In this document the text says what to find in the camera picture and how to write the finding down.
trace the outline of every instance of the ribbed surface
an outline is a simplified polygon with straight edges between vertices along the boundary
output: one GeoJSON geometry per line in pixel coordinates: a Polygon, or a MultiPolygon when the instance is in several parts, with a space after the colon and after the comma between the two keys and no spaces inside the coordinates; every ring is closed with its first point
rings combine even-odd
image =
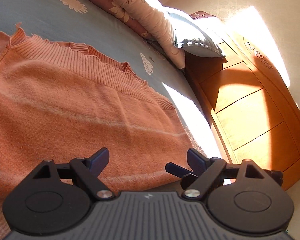
{"type": "Polygon", "coordinates": [[[122,94],[159,105],[163,110],[174,109],[166,97],[136,76],[129,63],[115,61],[84,43],[50,42],[37,35],[27,37],[18,28],[10,38],[10,49],[24,58],[57,65],[122,94]]]}
{"type": "MultiPolygon", "coordinates": [[[[227,232],[206,214],[200,203],[176,192],[123,192],[113,201],[99,202],[81,225],[47,237],[13,232],[6,240],[249,240],[227,232]]],[[[280,233],[258,240],[291,240],[280,233]]]]}

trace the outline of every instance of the carved decoration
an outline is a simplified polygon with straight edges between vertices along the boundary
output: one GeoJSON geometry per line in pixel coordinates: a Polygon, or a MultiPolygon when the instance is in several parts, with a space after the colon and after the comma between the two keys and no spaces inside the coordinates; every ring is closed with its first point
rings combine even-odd
{"type": "Polygon", "coordinates": [[[256,48],[249,42],[247,41],[246,46],[250,52],[251,55],[258,57],[261,63],[263,63],[267,68],[273,69],[273,66],[269,63],[269,60],[267,57],[263,56],[256,48]]]}

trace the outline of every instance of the wall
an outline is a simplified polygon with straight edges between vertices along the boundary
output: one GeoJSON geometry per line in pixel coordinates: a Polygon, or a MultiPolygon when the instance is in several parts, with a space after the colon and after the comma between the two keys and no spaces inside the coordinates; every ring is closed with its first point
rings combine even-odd
{"type": "Polygon", "coordinates": [[[162,0],[162,3],[188,14],[206,11],[248,36],[280,69],[300,108],[300,0],[162,0]]]}

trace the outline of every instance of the floral pattern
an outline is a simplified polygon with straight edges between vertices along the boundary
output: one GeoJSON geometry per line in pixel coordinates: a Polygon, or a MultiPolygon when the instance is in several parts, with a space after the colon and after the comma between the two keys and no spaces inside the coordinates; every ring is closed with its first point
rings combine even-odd
{"type": "Polygon", "coordinates": [[[148,75],[151,75],[151,73],[153,73],[153,66],[152,64],[150,63],[149,60],[146,59],[145,55],[143,55],[141,52],[140,52],[140,56],[142,58],[142,61],[143,61],[143,65],[145,67],[145,70],[147,72],[148,75]]]}
{"type": "Polygon", "coordinates": [[[114,7],[110,8],[109,11],[114,13],[114,16],[118,19],[123,18],[123,22],[126,23],[129,20],[129,14],[120,5],[112,2],[114,7]]]}
{"type": "Polygon", "coordinates": [[[140,35],[141,35],[141,37],[146,38],[149,35],[149,32],[145,31],[144,33],[141,33],[140,35]]]}
{"type": "Polygon", "coordinates": [[[84,4],[80,3],[78,0],[60,0],[64,5],[68,5],[70,9],[76,12],[86,13],[88,10],[84,4]]]}
{"type": "Polygon", "coordinates": [[[200,152],[202,155],[204,155],[205,157],[207,157],[207,155],[204,153],[204,150],[202,150],[202,148],[198,145],[198,143],[196,142],[196,140],[194,139],[192,133],[190,132],[189,128],[187,126],[185,126],[185,131],[190,139],[190,142],[192,144],[192,147],[194,149],[196,149],[198,152],[200,152]]]}

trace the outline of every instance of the knit sweater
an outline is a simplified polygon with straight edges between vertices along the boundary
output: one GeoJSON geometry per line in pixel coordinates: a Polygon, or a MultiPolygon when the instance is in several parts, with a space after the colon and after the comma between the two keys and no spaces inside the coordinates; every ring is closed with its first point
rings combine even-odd
{"type": "Polygon", "coordinates": [[[84,43],[0,32],[0,199],[43,159],[110,152],[99,178],[115,192],[146,190],[187,167],[191,142],[172,103],[84,43]]]}

